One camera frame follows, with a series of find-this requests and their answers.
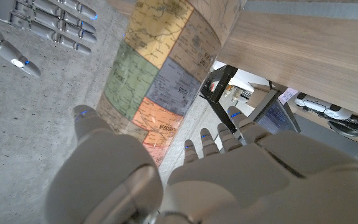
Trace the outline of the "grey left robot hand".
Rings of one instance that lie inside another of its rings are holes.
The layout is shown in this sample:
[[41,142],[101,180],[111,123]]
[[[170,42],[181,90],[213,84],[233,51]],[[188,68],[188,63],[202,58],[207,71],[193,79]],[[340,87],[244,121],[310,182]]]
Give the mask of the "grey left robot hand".
[[272,134],[236,107],[218,149],[201,130],[162,184],[133,136],[116,134],[94,109],[74,108],[78,140],[48,190],[45,223],[358,223],[358,160],[293,131]]

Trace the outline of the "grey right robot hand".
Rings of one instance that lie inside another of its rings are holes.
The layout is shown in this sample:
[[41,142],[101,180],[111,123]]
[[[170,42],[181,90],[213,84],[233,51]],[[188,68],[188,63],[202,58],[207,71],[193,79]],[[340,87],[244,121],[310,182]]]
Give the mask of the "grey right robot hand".
[[[90,43],[97,41],[96,29],[78,15],[91,20],[97,13],[77,0],[10,0],[0,1],[0,21],[29,30],[74,51],[89,55],[91,49],[67,35]],[[8,42],[0,32],[0,56],[29,75],[39,77],[39,68]]]

